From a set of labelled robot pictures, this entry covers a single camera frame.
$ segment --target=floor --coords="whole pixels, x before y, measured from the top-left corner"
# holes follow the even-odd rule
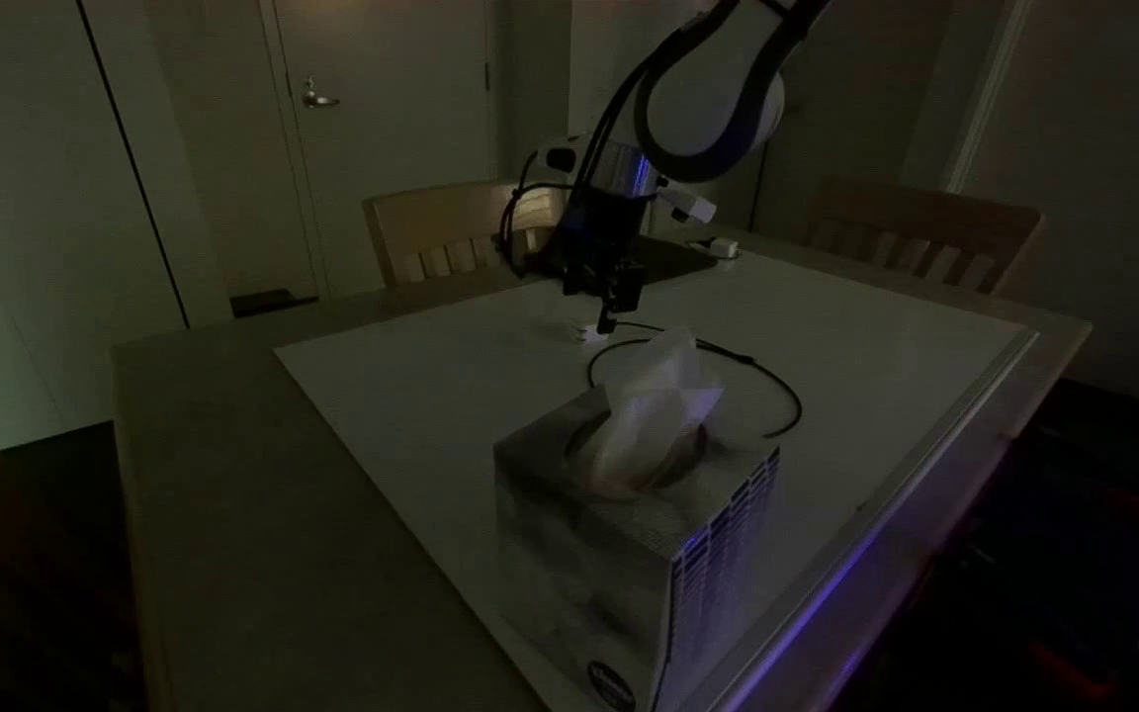
[[[115,431],[7,451],[125,574]],[[1139,405],[1061,385],[841,694],[877,708],[1139,708]]]

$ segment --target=tissue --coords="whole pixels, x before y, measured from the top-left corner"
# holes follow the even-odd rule
[[[686,330],[660,334],[616,360],[623,363],[601,380],[609,417],[569,456],[569,470],[585,491],[631,501],[680,470],[680,458],[694,458],[701,422],[718,409],[723,388],[701,363]]]

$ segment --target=robotic arm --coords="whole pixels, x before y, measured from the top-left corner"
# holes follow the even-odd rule
[[[561,226],[533,260],[564,294],[601,298],[601,334],[612,330],[612,314],[628,314],[639,302],[644,278],[623,260],[623,248],[639,228],[655,176],[707,181],[767,143],[783,99],[779,67],[801,42],[823,6],[710,0],[616,85],[578,158]],[[723,67],[702,62],[702,42],[714,36],[731,41],[731,58],[755,54],[738,75],[735,104],[728,99],[728,118],[707,139],[702,114],[723,111]]]

